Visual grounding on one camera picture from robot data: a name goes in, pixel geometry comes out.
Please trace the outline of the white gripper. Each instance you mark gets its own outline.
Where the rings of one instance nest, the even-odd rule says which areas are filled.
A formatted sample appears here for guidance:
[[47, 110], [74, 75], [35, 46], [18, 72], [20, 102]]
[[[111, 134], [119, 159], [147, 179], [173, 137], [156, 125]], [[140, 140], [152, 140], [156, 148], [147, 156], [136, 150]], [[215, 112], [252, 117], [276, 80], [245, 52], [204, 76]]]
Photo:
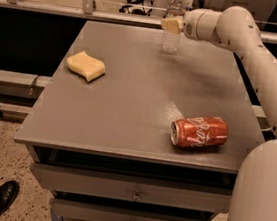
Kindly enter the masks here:
[[199, 8], [187, 12], [184, 21], [182, 17], [175, 16], [164, 18], [160, 22], [165, 31], [176, 35], [183, 30], [184, 24], [183, 33], [187, 38], [213, 43], [219, 40], [216, 25], [220, 16], [218, 12]]

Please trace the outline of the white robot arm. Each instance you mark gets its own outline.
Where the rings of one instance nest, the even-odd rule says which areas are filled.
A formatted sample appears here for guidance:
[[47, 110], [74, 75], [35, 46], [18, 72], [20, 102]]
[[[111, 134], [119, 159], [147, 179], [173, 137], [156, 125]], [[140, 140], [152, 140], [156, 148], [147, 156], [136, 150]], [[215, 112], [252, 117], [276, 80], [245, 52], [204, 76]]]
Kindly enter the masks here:
[[272, 138], [257, 144], [239, 167], [227, 221], [277, 221], [277, 59], [264, 45], [254, 17], [241, 6], [221, 12], [199, 8], [165, 17], [161, 27], [224, 48], [240, 60]]

